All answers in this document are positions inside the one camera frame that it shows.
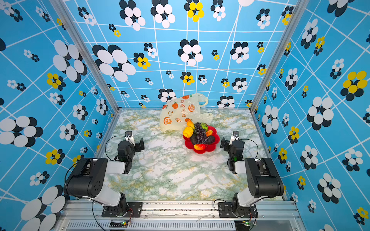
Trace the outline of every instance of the floral patterned wall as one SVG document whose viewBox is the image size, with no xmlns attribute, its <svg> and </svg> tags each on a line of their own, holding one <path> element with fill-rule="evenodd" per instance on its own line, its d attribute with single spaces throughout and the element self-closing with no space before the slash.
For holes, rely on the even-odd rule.
<svg viewBox="0 0 370 231">
<path fill-rule="evenodd" d="M 50 230 L 114 111 L 49 1 L 0 0 L 0 230 Z"/>
<path fill-rule="evenodd" d="M 254 111 L 308 231 L 370 230 L 369 13 L 311 0 Z"/>
<path fill-rule="evenodd" d="M 297 0 L 63 1 L 119 106 L 250 107 Z"/>
</svg>

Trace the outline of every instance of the slotted metal panel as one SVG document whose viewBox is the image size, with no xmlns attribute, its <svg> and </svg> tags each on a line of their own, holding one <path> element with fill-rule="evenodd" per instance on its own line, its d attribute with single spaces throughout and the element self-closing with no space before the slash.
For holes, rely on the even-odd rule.
<svg viewBox="0 0 370 231">
<path fill-rule="evenodd" d="M 109 228 L 109 221 L 98 221 L 99 224 L 106 230 L 235 230 L 234 221 L 190 221 L 190 220 L 133 220 L 132 224 L 127 228 Z M 71 220 L 67 227 L 63 229 L 67 231 L 80 230 L 101 230 L 95 221 L 91 220 Z"/>
</svg>

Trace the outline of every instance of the flower-shaped red bowl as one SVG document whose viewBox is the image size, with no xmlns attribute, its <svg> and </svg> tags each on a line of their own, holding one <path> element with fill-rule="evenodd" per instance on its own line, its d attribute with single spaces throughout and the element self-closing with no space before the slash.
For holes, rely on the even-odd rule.
<svg viewBox="0 0 370 231">
<path fill-rule="evenodd" d="M 220 137 L 217 135 L 217 130 L 214 127 L 208 126 L 208 130 L 212 130 L 213 131 L 212 136 L 215 137 L 215 141 L 212 144 L 210 144 L 210 145 L 206 145 L 206 148 L 204 150 L 195 150 L 194 149 L 194 145 L 190 141 L 190 138 L 186 138 L 186 137 L 184 137 L 184 135 L 182 135 L 182 137 L 185 140 L 185 146 L 188 149 L 193 149 L 195 151 L 195 153 L 198 153 L 198 154 L 203 154 L 205 152 L 212 152 L 212 151 L 214 151 L 216 149 L 216 144 L 218 144 L 218 142 L 220 142 Z"/>
</svg>

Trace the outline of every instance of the bunch of grapes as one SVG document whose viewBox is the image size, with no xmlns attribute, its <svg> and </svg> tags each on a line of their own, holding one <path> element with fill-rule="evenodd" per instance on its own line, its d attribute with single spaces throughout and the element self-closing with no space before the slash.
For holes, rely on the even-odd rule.
<svg viewBox="0 0 370 231">
<path fill-rule="evenodd" d="M 195 126 L 197 144 L 205 143 L 207 139 L 206 130 L 202 128 L 201 123 L 196 123 L 194 126 Z"/>
</svg>

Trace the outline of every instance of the bag handle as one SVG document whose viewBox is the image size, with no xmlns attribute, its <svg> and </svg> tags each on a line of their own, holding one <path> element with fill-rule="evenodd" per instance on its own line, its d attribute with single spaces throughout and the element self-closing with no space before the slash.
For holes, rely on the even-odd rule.
<svg viewBox="0 0 370 231">
<path fill-rule="evenodd" d="M 200 93 L 197 93 L 197 94 L 198 94 L 198 102 L 205 102 L 204 104 L 199 105 L 199 106 L 204 107 L 205 105 L 207 105 L 208 104 L 208 98 L 203 94 L 200 94 Z"/>
</svg>

